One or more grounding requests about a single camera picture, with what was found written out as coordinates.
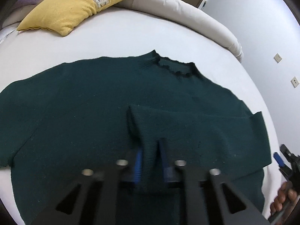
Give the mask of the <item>person's right hand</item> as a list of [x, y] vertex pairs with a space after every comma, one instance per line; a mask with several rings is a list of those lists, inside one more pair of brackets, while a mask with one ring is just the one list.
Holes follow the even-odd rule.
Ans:
[[283, 204], [286, 200], [290, 200], [290, 205], [284, 214], [289, 216], [298, 201], [298, 193], [291, 187], [291, 183], [289, 181], [286, 181], [281, 185], [280, 189], [278, 190], [278, 195], [271, 203], [271, 215], [275, 214], [276, 212], [280, 212], [283, 209]]

